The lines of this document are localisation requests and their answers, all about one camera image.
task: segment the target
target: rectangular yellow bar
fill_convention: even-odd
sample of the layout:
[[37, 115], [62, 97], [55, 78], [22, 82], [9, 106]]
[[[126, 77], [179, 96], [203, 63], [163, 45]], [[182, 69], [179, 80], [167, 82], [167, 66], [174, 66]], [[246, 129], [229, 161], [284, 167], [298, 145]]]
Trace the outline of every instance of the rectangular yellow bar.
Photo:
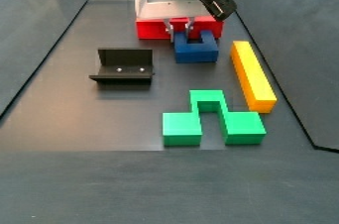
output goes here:
[[270, 113], [277, 97], [261, 68], [250, 42], [235, 41], [231, 58], [251, 111]]

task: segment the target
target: dark gray floor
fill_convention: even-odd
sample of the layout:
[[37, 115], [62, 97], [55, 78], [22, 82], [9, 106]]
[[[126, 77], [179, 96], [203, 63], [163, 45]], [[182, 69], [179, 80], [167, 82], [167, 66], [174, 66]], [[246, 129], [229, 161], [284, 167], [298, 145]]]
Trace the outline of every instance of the dark gray floor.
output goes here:
[[334, 224], [338, 155], [297, 149], [2, 153], [2, 223]]
[[[237, 16], [218, 64], [187, 65], [167, 41], [137, 40], [131, 15], [131, 2], [86, 6], [2, 121], [2, 222], [337, 223], [339, 158], [313, 150], [276, 84], [261, 146], [226, 148], [206, 114], [202, 149], [219, 151], [103, 151], [163, 150], [161, 114], [189, 110], [191, 87], [225, 89], [231, 108], [246, 109], [229, 59], [231, 40], [249, 38]], [[95, 48], [135, 46], [155, 50], [150, 91], [99, 90], [87, 78]]]
[[[177, 64], [169, 41], [137, 39], [133, 2], [91, 2], [0, 121], [0, 151], [162, 150], [162, 113], [189, 111], [191, 89], [223, 89], [231, 110], [249, 110], [230, 58], [233, 40], [249, 39], [234, 15], [219, 40], [218, 63]], [[97, 49], [135, 47], [154, 50], [151, 88], [98, 87], [89, 79], [101, 67]], [[273, 113], [263, 116], [267, 136], [258, 148], [300, 144], [310, 149], [272, 82], [280, 101]], [[205, 114], [203, 122], [201, 149], [225, 149], [218, 116]]]

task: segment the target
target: blue u-shaped block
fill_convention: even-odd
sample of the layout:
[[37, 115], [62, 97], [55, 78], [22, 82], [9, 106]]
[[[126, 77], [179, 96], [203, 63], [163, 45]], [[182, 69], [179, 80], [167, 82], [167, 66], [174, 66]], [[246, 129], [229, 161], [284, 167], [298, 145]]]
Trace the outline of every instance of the blue u-shaped block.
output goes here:
[[201, 36], [202, 43], [189, 44], [186, 33], [175, 33], [175, 58], [178, 63], [218, 61], [219, 48], [213, 31], [202, 31]]

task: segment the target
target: green l-shaped block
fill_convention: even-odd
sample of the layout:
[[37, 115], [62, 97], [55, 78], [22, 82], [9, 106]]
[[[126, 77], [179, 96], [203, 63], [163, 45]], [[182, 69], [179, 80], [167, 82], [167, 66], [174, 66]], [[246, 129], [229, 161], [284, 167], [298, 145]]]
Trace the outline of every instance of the green l-shaped block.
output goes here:
[[257, 112], [231, 112], [222, 90], [191, 90], [191, 112], [163, 114], [165, 146], [199, 146], [202, 112], [218, 112], [227, 145], [259, 144], [266, 135]]

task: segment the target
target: black metal bracket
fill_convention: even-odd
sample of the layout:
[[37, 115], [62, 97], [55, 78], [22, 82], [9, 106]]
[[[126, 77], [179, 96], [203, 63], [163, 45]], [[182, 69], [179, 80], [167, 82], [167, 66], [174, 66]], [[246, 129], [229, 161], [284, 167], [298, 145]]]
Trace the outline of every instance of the black metal bracket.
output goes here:
[[99, 83], [150, 82], [154, 75], [153, 50], [99, 49], [101, 70], [90, 78]]

